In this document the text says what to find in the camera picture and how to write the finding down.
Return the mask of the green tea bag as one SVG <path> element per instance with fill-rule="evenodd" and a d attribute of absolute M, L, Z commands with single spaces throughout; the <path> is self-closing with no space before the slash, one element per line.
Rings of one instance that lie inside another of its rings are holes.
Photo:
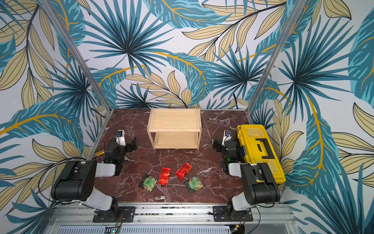
<path fill-rule="evenodd" d="M 157 184 L 157 179 L 148 175 L 144 174 L 141 181 L 139 182 L 138 186 L 143 188 L 149 192 L 152 192 L 155 185 Z"/>
<path fill-rule="evenodd" d="M 193 176 L 189 180 L 186 180 L 184 184 L 190 194 L 193 194 L 203 188 L 203 184 L 198 176 Z"/>

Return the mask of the red tea bag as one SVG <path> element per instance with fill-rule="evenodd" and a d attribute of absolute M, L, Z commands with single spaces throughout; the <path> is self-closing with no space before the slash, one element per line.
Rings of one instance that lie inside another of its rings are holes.
<path fill-rule="evenodd" d="M 180 167 L 177 171 L 176 171 L 176 176 L 180 179 L 180 180 L 182 180 L 182 179 L 184 179 L 185 178 L 185 176 L 190 172 L 192 170 L 192 166 L 189 164 L 189 163 L 187 163 L 187 162 L 185 162 L 184 164 L 183 164 L 183 166 L 182 167 Z"/>
<path fill-rule="evenodd" d="M 168 185 L 170 173 L 171 173 L 171 168 L 163 167 L 160 173 L 158 184 L 165 185 L 165 186 Z"/>

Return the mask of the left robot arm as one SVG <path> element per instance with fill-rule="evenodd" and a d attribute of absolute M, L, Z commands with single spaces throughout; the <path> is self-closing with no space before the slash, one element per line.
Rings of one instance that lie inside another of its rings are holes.
<path fill-rule="evenodd" d="M 52 186 L 52 199 L 63 202 L 79 201 L 99 212 L 116 211 L 116 199 L 96 189 L 94 181 L 99 177 L 113 177 L 121 173 L 125 154 L 137 149 L 136 137 L 124 145 L 123 140 L 121 137 L 108 144 L 104 150 L 103 162 L 88 160 L 66 163 Z"/>

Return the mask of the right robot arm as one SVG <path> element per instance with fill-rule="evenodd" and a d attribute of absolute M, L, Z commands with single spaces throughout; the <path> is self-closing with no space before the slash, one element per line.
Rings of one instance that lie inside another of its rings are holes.
<path fill-rule="evenodd" d="M 243 192 L 229 200 L 222 215 L 234 216 L 266 204 L 272 207 L 280 200 L 280 191 L 269 165 L 245 160 L 245 147 L 238 140 L 215 140 L 212 148 L 222 154 L 221 169 L 240 178 L 243 185 Z"/>

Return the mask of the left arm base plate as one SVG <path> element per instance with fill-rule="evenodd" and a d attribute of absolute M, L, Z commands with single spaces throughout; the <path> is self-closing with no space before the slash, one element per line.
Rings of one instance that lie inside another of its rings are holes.
<path fill-rule="evenodd" d="M 95 211 L 93 223 L 132 223 L 134 214 L 134 206 L 118 207 L 108 211 Z"/>

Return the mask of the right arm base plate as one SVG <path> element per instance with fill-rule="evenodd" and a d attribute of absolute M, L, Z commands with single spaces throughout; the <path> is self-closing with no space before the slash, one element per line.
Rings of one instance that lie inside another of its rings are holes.
<path fill-rule="evenodd" d="M 253 221 L 249 210 L 236 211 L 229 206 L 213 206 L 213 217 L 215 222 Z"/>

